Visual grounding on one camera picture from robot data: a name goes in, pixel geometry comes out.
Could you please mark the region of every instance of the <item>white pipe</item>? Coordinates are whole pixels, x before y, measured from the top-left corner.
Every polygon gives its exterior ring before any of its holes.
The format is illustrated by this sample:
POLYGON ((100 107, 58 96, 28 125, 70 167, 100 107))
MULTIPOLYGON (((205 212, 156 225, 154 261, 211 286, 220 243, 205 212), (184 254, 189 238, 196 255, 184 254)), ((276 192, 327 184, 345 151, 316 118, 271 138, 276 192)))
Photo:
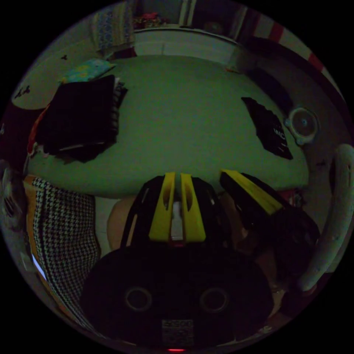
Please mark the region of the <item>white pipe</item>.
POLYGON ((354 211, 354 148, 340 145, 334 153, 335 187, 323 233, 308 270, 299 279, 302 291, 313 288, 335 259, 348 232, 354 211))

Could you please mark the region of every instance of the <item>shelf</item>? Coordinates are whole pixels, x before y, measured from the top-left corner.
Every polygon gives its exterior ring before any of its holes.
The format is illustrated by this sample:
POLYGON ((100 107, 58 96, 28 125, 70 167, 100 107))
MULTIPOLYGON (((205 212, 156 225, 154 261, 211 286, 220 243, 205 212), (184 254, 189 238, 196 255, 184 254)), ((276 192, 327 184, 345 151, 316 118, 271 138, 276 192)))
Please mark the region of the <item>shelf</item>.
POLYGON ((149 28, 143 28, 143 29, 137 29, 135 30, 135 33, 139 33, 139 32, 144 32, 144 31, 156 31, 156 30, 178 30, 178 31, 185 31, 185 32, 196 32, 196 33, 201 33, 201 34, 205 34, 208 36, 212 36, 212 37, 216 37, 216 38, 220 38, 224 41, 228 41, 230 43, 234 43, 234 44, 239 44, 236 41, 234 41, 233 39, 226 37, 226 36, 221 36, 218 34, 214 34, 214 33, 210 33, 207 31, 203 31, 202 29, 197 29, 197 28, 180 28, 180 26, 178 24, 167 24, 164 26, 160 26, 160 27, 149 27, 149 28))

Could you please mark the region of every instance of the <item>black and white patterned cloth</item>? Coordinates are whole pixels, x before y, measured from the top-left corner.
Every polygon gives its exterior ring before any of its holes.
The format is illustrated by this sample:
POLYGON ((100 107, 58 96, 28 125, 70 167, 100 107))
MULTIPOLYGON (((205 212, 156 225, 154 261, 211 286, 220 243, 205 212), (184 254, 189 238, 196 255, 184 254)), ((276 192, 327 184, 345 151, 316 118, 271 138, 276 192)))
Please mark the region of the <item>black and white patterned cloth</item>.
POLYGON ((96 333, 79 305, 84 281, 101 252, 94 231, 94 197, 54 187, 41 178, 32 185, 38 188, 33 229, 39 265, 76 322, 96 333))

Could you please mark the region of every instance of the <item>pillow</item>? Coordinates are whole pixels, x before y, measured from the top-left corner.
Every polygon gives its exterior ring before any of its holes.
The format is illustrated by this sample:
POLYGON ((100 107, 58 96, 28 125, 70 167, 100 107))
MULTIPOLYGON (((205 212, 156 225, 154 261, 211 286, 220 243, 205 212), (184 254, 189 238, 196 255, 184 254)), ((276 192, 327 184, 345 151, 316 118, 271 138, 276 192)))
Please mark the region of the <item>pillow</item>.
POLYGON ((66 84, 68 82, 83 82, 93 80, 108 70, 115 67, 115 64, 111 64, 108 61, 101 59, 90 59, 80 66, 68 71, 59 82, 66 84))
POLYGON ((39 277, 59 309, 96 333, 78 299, 90 269, 100 259, 94 223, 94 198, 26 176, 27 233, 39 277))

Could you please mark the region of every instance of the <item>bed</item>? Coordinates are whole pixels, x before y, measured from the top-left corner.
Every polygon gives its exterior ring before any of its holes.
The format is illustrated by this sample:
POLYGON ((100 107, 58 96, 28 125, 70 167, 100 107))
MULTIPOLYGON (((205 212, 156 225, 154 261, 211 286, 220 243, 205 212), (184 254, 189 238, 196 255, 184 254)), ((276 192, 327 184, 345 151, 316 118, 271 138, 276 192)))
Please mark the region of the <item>bed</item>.
POLYGON ((292 160, 262 147, 241 97, 282 115, 246 76, 185 56, 139 56, 115 63, 106 75, 120 77, 129 90, 119 111, 118 142, 86 163, 38 154, 29 163, 30 174, 106 198, 136 194, 144 182, 169 171, 203 178, 217 192, 221 168, 256 176, 276 190, 308 184, 305 155, 287 129, 292 160))

